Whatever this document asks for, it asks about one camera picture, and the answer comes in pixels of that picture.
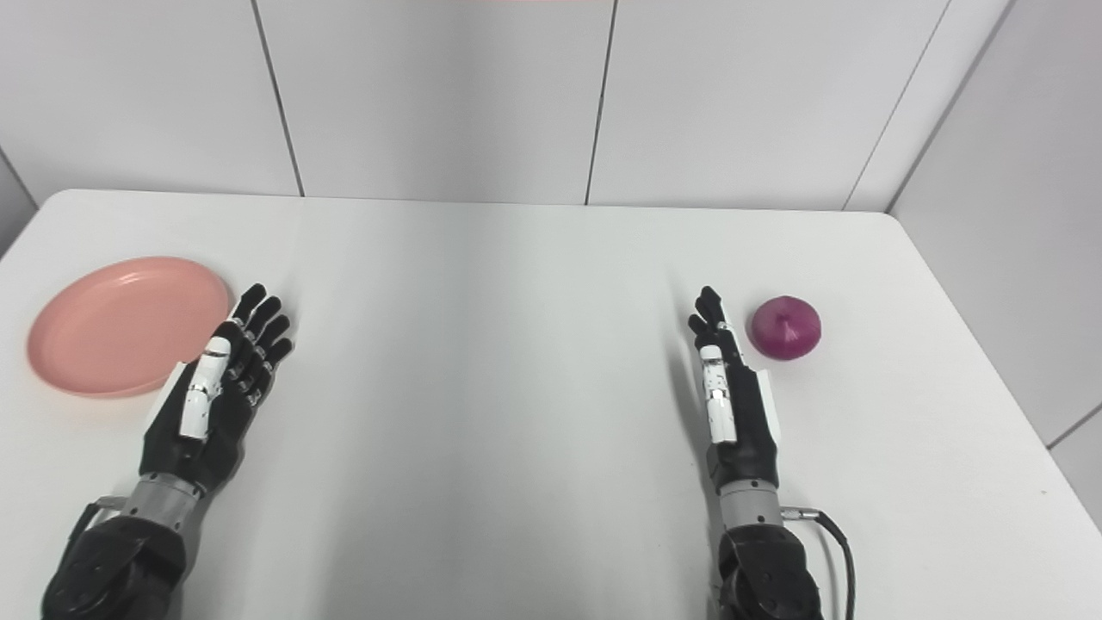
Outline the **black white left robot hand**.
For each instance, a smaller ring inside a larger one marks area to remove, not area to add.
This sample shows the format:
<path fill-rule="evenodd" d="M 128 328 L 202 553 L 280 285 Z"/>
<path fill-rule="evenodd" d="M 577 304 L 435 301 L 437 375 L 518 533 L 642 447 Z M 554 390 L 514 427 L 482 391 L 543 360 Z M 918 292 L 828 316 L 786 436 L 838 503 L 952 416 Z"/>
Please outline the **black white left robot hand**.
<path fill-rule="evenodd" d="M 291 320 L 261 283 L 245 290 L 197 358 L 169 380 L 143 436 L 139 474 L 173 476 L 199 494 L 220 489 L 244 460 L 245 433 L 292 352 Z"/>

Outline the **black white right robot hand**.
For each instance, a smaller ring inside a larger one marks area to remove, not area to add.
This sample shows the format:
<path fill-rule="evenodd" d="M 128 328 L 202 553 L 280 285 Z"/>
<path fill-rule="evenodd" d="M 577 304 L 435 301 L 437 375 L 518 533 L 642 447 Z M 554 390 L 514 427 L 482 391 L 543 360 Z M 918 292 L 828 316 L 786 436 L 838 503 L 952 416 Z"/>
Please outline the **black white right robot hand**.
<path fill-rule="evenodd" d="M 778 487 L 778 447 L 769 423 L 768 381 L 741 355 L 715 290 L 701 289 L 688 327 L 701 370 L 711 438 L 706 468 L 715 491 L 736 482 Z"/>

